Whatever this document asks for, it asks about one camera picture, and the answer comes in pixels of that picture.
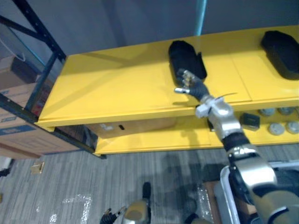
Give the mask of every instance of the brown cardboard box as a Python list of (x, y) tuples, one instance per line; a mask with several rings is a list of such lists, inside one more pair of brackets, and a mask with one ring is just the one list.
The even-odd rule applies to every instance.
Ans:
[(252, 214), (257, 213), (256, 208), (254, 205), (247, 204), (246, 202), (242, 201), (241, 199), (234, 197), (235, 205), (237, 210), (242, 212), (247, 216), (251, 216)]
[(16, 57), (0, 60), (0, 89), (34, 83), (36, 76), (37, 73), (26, 62)]
[(214, 224), (221, 224), (222, 222), (220, 218), (220, 213), (218, 210), (218, 205), (214, 194), (214, 186), (217, 183), (219, 183), (219, 181), (205, 182), (204, 186), (206, 188), (207, 195), (209, 197)]
[[(36, 85), (35, 83), (20, 85), (17, 87), (0, 90), (0, 93), (6, 96), (7, 98), (11, 99), (15, 103), (19, 104), (20, 106), (25, 107), (35, 85)], [(17, 118), (15, 115), (0, 108), (0, 123), (4, 123), (11, 120), (18, 120), (18, 119), (19, 118)]]
[(142, 133), (146, 131), (167, 128), (175, 125), (176, 118), (158, 118), (146, 120), (131, 120), (86, 125), (99, 137), (107, 139), (127, 134)]
[(40, 155), (25, 152), (25, 151), (19, 150), (17, 148), (13, 148), (13, 147), (4, 145), (2, 143), (0, 143), (0, 155), (5, 156), (5, 157), (9, 157), (9, 158), (12, 158), (12, 159), (17, 159), (17, 160), (20, 160), (20, 159), (36, 159), (36, 158), (40, 157)]
[(76, 146), (20, 118), (0, 123), (0, 143), (34, 154), (66, 152), (78, 149)]

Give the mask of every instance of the yellow shelving unit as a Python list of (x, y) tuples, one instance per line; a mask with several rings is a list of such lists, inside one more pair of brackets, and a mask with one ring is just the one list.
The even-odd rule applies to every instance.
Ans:
[[(259, 28), (180, 38), (201, 51), (214, 96), (235, 111), (297, 106), (299, 82), (282, 78), (260, 46), (264, 33), (279, 30), (299, 40), (299, 26)], [(176, 94), (168, 48), (173, 40), (71, 55), (67, 58), (36, 123), (56, 126), (177, 117), (172, 128), (100, 139), (96, 154), (220, 147), (204, 120), (194, 116), (198, 101)], [(277, 117), (276, 122), (284, 122)], [(298, 142), (296, 135), (268, 135), (262, 123), (256, 144)]]
[[(247, 111), (259, 115), (257, 111)], [(284, 144), (298, 142), (299, 134), (291, 134), (285, 130), (280, 136), (268, 132), (272, 122), (286, 125), (287, 121), (298, 121), (298, 113), (289, 116), (279, 114), (273, 116), (260, 116), (261, 125), (257, 131), (245, 129), (245, 134), (250, 142), (255, 145)], [(215, 132), (209, 130), (207, 119), (198, 119), (195, 116), (178, 117), (174, 127), (162, 130), (125, 135), (109, 139), (100, 139), (95, 154), (114, 154), (132, 152), (152, 152), (167, 150), (186, 150), (200, 148), (222, 147)]]

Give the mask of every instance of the gray carpet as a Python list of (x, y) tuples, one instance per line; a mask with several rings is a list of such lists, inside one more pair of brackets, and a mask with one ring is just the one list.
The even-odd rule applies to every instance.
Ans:
[[(260, 151), (270, 161), (299, 159), (299, 144)], [(223, 149), (115, 154), (107, 160), (80, 151), (43, 156), (37, 160), (45, 161), (43, 173), (31, 175), (34, 161), (17, 161), (0, 178), (0, 223), (97, 224), (107, 208), (116, 211), (140, 198), (149, 181), (152, 223), (179, 224), (202, 209), (197, 198), (202, 182), (218, 179), (228, 163)]]

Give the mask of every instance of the silver metal arm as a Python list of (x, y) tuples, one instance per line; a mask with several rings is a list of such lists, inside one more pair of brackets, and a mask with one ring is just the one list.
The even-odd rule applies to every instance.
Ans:
[(277, 189), (274, 170), (246, 138), (233, 108), (222, 97), (211, 96), (208, 90), (195, 90), (204, 85), (189, 71), (183, 71), (182, 76), (185, 86), (176, 88), (175, 92), (187, 93), (200, 100), (196, 116), (208, 117), (214, 126), (227, 151), (234, 180), (247, 189), (263, 223), (298, 224), (299, 198), (294, 193)]

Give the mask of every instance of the metal shelving rack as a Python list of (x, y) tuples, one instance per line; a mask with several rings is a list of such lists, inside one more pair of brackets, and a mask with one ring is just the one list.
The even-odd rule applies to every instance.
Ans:
[[(14, 101), (10, 100), (9, 98), (5, 97), (3, 94), (0, 94), (0, 107), (7, 110), (8, 112), (22, 118), (28, 123), (34, 124), (38, 121), (38, 117), (31, 112), (31, 109), (34, 105), (34, 102), (37, 100), (37, 96), (40, 93), (42, 86), (47, 79), (54, 62), (58, 59), (62, 64), (64, 64), (66, 55), (62, 51), (62, 49), (59, 47), (59, 45), (56, 43), (52, 35), (49, 33), (47, 28), (43, 25), (43, 23), (40, 21), (36, 13), (33, 11), (31, 6), (27, 3), (26, 0), (12, 0), (15, 5), (19, 8), (19, 10), (22, 12), (22, 14), (25, 16), (25, 18), (29, 21), (31, 26), (35, 29), (35, 31), (32, 31), (31, 29), (28, 29), (10, 19), (7, 19), (0, 15), (0, 23), (6, 25), (9, 28), (13, 28), (15, 30), (18, 30), (24, 34), (27, 34), (33, 38), (36, 38), (44, 43), (47, 44), (49, 49), (52, 51), (52, 55), (48, 62), (46, 63), (42, 75), (39, 78), (27, 104), (25, 107), (21, 107)], [(88, 138), (90, 139), (89, 143), (83, 143), (78, 141), (77, 139), (71, 137), (70, 135), (64, 133), (63, 131), (55, 128), (51, 134), (55, 135), (56, 137), (63, 139), (70, 144), (77, 146), (85, 151), (88, 151), (90, 153), (95, 152), (95, 147), (97, 143), (97, 136), (95, 134), (89, 133)]]

